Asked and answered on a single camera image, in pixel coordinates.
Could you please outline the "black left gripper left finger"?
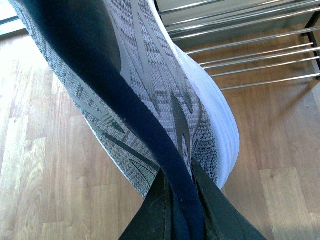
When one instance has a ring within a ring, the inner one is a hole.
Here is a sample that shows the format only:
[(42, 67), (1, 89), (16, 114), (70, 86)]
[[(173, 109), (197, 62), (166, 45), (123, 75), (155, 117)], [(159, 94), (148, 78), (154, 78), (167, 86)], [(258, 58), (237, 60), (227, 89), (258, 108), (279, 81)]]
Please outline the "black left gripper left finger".
[(121, 240), (170, 240), (173, 236), (173, 200), (171, 187), (159, 172), (144, 202)]

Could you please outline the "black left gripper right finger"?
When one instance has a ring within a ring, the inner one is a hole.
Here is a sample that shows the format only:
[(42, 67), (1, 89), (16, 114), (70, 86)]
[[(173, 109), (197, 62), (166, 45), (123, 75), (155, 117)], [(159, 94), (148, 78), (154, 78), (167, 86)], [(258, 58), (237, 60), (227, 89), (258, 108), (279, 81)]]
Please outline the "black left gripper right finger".
[(196, 161), (192, 173), (201, 201), (206, 240), (264, 240), (265, 237), (229, 202)]

